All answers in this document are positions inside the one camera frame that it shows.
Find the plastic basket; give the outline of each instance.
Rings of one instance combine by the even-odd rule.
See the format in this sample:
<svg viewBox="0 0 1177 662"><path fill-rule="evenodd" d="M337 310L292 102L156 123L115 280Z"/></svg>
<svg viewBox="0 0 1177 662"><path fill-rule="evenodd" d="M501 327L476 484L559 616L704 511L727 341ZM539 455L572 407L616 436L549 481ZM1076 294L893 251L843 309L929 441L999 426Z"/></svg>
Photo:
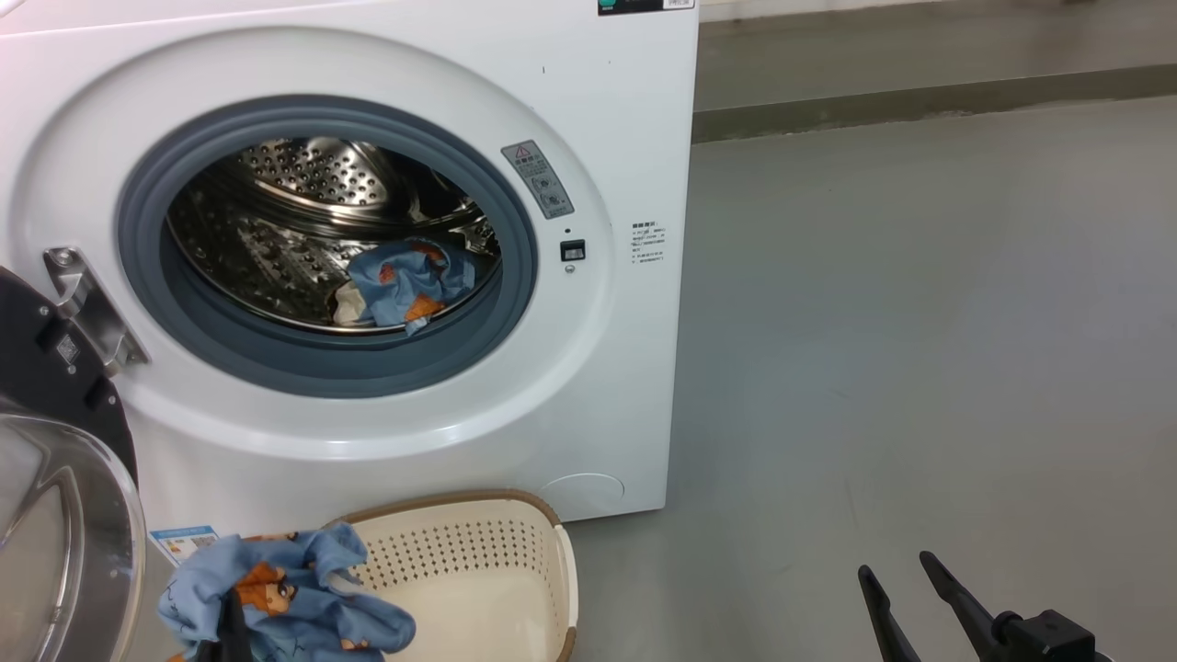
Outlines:
<svg viewBox="0 0 1177 662"><path fill-rule="evenodd" d="M556 511L513 490L466 492L344 517L367 545L353 572L417 620L391 662L567 662L577 569Z"/></svg>

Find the cartoon print fabric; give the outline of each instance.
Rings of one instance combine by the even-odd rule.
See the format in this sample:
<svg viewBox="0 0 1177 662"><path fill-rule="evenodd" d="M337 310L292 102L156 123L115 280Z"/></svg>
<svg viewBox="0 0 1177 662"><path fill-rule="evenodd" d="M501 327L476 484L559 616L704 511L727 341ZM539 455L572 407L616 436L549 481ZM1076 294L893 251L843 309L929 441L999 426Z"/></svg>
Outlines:
<svg viewBox="0 0 1177 662"><path fill-rule="evenodd" d="M347 273L366 304L360 319L374 319L378 326L404 324L410 336L473 290L476 276L468 252L419 237L355 256Z"/></svg>
<svg viewBox="0 0 1177 662"><path fill-rule="evenodd" d="M351 582L367 550L351 525L201 548L172 574L159 614L192 660L217 640L221 597L237 591L260 662L380 662L413 640L412 616Z"/></svg>

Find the warning sticker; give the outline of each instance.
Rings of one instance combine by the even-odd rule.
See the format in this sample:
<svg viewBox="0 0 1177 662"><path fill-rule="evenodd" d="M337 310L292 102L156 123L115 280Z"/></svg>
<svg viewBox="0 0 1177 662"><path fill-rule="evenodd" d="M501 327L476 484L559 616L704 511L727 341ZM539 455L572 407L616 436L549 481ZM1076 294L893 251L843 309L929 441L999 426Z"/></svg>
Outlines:
<svg viewBox="0 0 1177 662"><path fill-rule="evenodd" d="M151 537L159 545L159 549L172 561L173 565L184 563L198 549L208 547L220 538L217 531L213 531L212 527L188 527L187 529L152 531Z"/></svg>
<svg viewBox="0 0 1177 662"><path fill-rule="evenodd" d="M630 234L630 264L666 259L666 229L652 220L634 223Z"/></svg>
<svg viewBox="0 0 1177 662"><path fill-rule="evenodd" d="M556 171L552 170L552 165L547 163L544 152L539 151L534 140L503 147L503 155L511 161L511 166L519 173L531 194L536 197L540 211L544 212L544 218L568 216L576 211L572 207L572 200L568 199L567 191L564 190L564 184L560 183L560 178L556 176Z"/></svg>

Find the washing machine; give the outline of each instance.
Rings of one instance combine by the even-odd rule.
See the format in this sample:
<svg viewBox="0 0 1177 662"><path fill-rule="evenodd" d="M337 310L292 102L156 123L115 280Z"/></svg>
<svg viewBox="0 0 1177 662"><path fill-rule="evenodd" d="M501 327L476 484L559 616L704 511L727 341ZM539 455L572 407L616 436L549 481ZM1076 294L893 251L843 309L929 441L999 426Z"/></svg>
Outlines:
<svg viewBox="0 0 1177 662"><path fill-rule="evenodd" d="M693 0L0 12L0 264L31 289L0 304L39 357L2 386L102 411L149 529L478 488L664 504ZM343 315L393 241L472 265L424 326Z"/></svg>

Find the metal hinge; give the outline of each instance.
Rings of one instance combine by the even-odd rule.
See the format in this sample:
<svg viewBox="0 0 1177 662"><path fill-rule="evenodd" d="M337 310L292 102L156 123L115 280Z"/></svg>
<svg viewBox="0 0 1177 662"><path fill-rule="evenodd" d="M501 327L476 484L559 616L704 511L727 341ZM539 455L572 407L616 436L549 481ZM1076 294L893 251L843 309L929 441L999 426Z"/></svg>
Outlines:
<svg viewBox="0 0 1177 662"><path fill-rule="evenodd" d="M102 291L81 251L68 246L49 249L45 251L45 269L61 297L56 304L58 312L72 320L94 345L102 357L107 376L113 377L128 365L149 360Z"/></svg>

